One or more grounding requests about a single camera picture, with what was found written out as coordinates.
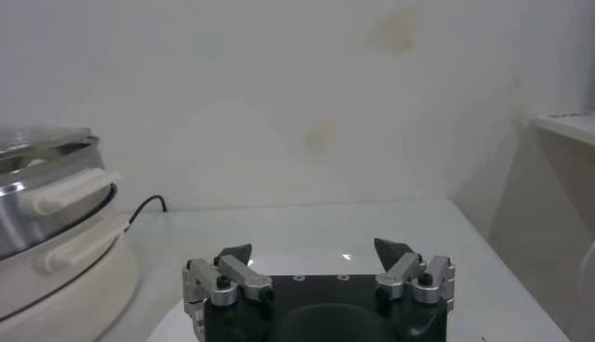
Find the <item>white appliance base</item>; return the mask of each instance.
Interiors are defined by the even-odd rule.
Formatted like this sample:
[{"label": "white appliance base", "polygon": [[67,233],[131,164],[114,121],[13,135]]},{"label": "white appliance base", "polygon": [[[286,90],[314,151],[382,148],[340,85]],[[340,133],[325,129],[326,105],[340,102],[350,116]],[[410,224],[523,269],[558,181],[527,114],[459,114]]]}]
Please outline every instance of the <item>white appliance base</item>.
[{"label": "white appliance base", "polygon": [[134,295],[139,270],[121,235],[89,270],[58,292],[0,322],[0,340],[90,342]]}]

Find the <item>stainless steel pot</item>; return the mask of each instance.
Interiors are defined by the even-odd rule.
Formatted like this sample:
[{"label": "stainless steel pot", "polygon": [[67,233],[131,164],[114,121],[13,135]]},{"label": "stainless steel pot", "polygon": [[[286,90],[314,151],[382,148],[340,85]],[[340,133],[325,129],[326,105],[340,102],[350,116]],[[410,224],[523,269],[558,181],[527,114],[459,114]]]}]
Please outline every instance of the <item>stainless steel pot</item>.
[{"label": "stainless steel pot", "polygon": [[0,130],[0,260],[74,227],[110,196],[88,129]]}]

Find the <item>white handle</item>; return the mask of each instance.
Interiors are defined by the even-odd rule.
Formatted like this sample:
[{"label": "white handle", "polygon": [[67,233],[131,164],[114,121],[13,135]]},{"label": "white handle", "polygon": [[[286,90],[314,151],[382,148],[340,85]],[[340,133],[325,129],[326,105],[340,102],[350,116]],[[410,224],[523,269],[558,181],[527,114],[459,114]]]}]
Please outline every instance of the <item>white handle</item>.
[{"label": "white handle", "polygon": [[120,179],[118,172],[88,168],[20,197],[20,208],[33,216],[53,214]]},{"label": "white handle", "polygon": [[106,217],[94,227],[47,251],[41,256],[41,267],[44,271],[56,272],[96,257],[127,227],[126,217]]}]

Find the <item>wall stain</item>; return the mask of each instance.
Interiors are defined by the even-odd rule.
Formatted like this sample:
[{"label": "wall stain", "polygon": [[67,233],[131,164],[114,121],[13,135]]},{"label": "wall stain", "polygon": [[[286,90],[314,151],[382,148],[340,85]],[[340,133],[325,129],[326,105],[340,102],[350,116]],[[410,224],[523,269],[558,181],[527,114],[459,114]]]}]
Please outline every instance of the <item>wall stain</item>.
[{"label": "wall stain", "polygon": [[304,137],[304,148],[311,153],[324,153],[328,149],[335,126],[336,122],[332,119],[314,122]]},{"label": "wall stain", "polygon": [[401,56],[416,48],[417,7],[401,8],[381,18],[372,27],[365,42],[374,50]]}]

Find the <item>white wall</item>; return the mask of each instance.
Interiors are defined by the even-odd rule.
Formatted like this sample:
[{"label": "white wall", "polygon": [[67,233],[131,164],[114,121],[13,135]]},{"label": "white wall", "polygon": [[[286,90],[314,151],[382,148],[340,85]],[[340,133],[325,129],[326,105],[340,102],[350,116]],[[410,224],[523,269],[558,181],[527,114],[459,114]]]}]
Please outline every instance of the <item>white wall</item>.
[{"label": "white wall", "polygon": [[[590,0],[6,0],[0,124],[91,126],[124,210],[449,196],[506,259],[540,224],[498,219],[513,161],[551,168],[519,153],[530,118],[594,103],[593,22]],[[523,194],[547,210],[544,175]]]}]

